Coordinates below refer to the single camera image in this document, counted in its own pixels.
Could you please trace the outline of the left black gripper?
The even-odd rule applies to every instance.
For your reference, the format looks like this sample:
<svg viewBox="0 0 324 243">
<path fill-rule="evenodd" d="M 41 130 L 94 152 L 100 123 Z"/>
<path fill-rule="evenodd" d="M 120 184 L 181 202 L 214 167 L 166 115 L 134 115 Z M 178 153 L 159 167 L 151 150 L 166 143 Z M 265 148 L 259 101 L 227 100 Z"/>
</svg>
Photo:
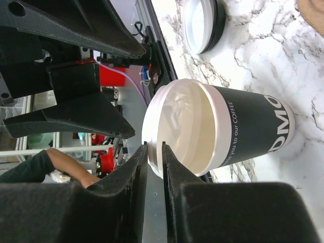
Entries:
<svg viewBox="0 0 324 243">
<path fill-rule="evenodd" d="M 62 103 L 4 120 L 10 136 L 51 132 L 135 136 L 134 128 L 99 92 L 99 65 L 89 50 L 132 59 L 146 53 L 111 1 L 15 3 L 15 26 L 37 35 L 1 27 L 1 103 L 50 90 Z"/>
</svg>

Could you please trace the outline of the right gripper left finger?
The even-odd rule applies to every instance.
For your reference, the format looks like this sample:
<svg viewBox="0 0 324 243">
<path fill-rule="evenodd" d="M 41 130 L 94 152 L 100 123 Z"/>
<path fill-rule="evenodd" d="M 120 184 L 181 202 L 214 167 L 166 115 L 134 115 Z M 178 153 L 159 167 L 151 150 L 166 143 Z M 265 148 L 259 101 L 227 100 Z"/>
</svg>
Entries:
<svg viewBox="0 0 324 243">
<path fill-rule="evenodd" d="M 76 183 L 1 185 L 1 242 L 141 242 L 146 144 L 83 188 Z"/>
</svg>

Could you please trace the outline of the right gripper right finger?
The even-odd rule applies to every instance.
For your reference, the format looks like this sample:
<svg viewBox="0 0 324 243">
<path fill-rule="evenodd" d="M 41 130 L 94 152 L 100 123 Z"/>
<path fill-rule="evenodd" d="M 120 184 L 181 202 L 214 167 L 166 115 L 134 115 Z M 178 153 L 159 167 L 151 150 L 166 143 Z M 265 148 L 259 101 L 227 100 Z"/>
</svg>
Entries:
<svg viewBox="0 0 324 243">
<path fill-rule="evenodd" d="M 320 242 L 285 183 L 207 183 L 162 145 L 168 242 Z"/>
</svg>

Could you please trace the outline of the black paper coffee cup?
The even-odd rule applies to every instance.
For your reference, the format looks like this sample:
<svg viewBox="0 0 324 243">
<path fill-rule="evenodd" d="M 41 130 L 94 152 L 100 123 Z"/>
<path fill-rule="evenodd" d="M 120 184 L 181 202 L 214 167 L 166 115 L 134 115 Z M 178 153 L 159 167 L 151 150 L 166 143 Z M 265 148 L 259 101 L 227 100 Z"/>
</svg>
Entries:
<svg viewBox="0 0 324 243">
<path fill-rule="evenodd" d="M 178 160 L 197 176 L 274 152 L 292 139 L 295 118 L 284 102 L 247 91 L 192 83 Z"/>
</svg>

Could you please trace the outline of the white plastic cup lid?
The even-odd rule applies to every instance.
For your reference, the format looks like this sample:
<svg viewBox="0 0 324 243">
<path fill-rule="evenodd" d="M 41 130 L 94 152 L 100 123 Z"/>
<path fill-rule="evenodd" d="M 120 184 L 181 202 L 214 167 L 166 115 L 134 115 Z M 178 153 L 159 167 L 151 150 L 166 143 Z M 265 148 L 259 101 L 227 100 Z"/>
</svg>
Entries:
<svg viewBox="0 0 324 243">
<path fill-rule="evenodd" d="M 162 86 L 150 101 L 142 127 L 148 145 L 148 163 L 163 177 L 162 144 L 197 176 L 205 174 L 213 159 L 215 113 L 206 86 L 194 79 L 178 79 Z"/>
</svg>

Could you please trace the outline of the person forearm dark sleeve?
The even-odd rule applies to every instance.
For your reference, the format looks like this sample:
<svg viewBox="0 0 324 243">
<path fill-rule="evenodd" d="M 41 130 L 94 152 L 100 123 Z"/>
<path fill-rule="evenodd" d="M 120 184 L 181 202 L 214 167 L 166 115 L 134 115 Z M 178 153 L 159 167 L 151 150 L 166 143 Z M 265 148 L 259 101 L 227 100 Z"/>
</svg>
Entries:
<svg viewBox="0 0 324 243">
<path fill-rule="evenodd" d="M 84 188 L 100 181 L 71 156 L 49 148 L 3 173 L 1 183 L 42 183 L 46 175 L 55 170 L 68 173 Z"/>
</svg>

